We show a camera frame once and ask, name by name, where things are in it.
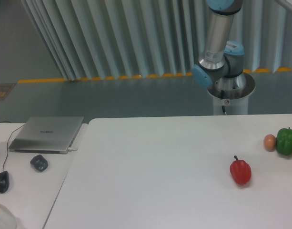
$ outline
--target laptop lid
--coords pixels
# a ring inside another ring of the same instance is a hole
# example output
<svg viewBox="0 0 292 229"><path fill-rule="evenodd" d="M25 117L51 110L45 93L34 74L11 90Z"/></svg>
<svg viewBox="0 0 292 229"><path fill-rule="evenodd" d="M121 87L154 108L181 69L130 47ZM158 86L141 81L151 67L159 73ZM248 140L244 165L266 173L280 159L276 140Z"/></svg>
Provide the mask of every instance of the laptop lid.
<svg viewBox="0 0 292 229"><path fill-rule="evenodd" d="M10 151L67 153L83 117L31 117L9 146Z"/></svg>

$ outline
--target laptop logo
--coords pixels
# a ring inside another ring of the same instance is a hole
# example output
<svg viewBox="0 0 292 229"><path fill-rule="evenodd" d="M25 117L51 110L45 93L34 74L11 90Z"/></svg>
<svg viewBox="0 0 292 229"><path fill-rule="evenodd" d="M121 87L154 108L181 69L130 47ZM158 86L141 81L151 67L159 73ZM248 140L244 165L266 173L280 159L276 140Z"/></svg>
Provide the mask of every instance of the laptop logo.
<svg viewBox="0 0 292 229"><path fill-rule="evenodd" d="M52 131L52 130L41 130L40 133L52 134L52 133L54 133L54 131Z"/></svg>

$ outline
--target red bell pepper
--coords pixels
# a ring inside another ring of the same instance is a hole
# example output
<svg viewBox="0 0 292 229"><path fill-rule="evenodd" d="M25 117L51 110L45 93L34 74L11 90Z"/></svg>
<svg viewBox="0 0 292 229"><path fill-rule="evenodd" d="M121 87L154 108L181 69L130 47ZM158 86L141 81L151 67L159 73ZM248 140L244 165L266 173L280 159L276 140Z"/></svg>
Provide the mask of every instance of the red bell pepper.
<svg viewBox="0 0 292 229"><path fill-rule="evenodd" d="M236 160L230 167L232 178L238 185L245 185L252 177L251 167L245 161L238 160L237 156L234 156L234 158Z"/></svg>

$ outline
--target yellow stripe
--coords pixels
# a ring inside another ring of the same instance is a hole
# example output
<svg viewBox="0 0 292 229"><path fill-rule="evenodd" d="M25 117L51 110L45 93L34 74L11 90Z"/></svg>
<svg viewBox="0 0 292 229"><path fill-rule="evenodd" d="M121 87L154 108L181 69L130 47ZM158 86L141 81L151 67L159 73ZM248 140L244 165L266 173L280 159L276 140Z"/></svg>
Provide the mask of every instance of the yellow stripe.
<svg viewBox="0 0 292 229"><path fill-rule="evenodd" d="M64 82L63 78L56 79L38 79L38 80L19 80L18 83L50 83L50 82Z"/></svg>
<svg viewBox="0 0 292 229"><path fill-rule="evenodd" d="M254 73L270 73L271 71L267 68L259 68L254 71Z"/></svg>
<svg viewBox="0 0 292 229"><path fill-rule="evenodd" d="M277 72L291 72L292 69L291 68L279 68L276 70Z"/></svg>
<svg viewBox="0 0 292 229"><path fill-rule="evenodd" d="M277 72L291 72L292 70L290 68L278 68L276 70ZM267 68L259 68L257 70L255 70L254 72L252 72L249 69L244 69L243 72L245 73L270 73L271 71ZM162 75L162 77L182 77L184 76L183 73L177 73L177 74L171 74L171 73L165 73ZM192 73L186 73L185 76L192 76ZM141 75L133 75L131 77L131 79L141 79L142 76ZM156 74L150 74L148 76L146 76L146 78L159 78L158 75ZM120 80L124 80L124 79L129 79L128 76L126 75L122 75L120 77L118 77L118 79ZM75 80L75 81L88 81L89 79L87 77L83 77L79 80ZM97 80L101 80L100 77L93 77L91 79L92 81L97 81ZM115 78L113 76L107 76L104 78L104 80L115 80ZM50 82L65 82L65 80L63 78L56 78L56 79L34 79L34 80L19 80L18 83L50 83Z"/></svg>

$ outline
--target gray computer mouse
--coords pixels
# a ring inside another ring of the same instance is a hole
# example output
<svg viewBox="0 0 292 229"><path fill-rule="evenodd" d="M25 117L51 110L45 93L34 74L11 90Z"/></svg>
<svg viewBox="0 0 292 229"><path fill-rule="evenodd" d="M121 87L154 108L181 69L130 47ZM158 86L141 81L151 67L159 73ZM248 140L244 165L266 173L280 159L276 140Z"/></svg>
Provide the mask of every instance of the gray computer mouse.
<svg viewBox="0 0 292 229"><path fill-rule="evenodd" d="M4 193L9 188L9 173L4 171L0 173L0 193Z"/></svg>

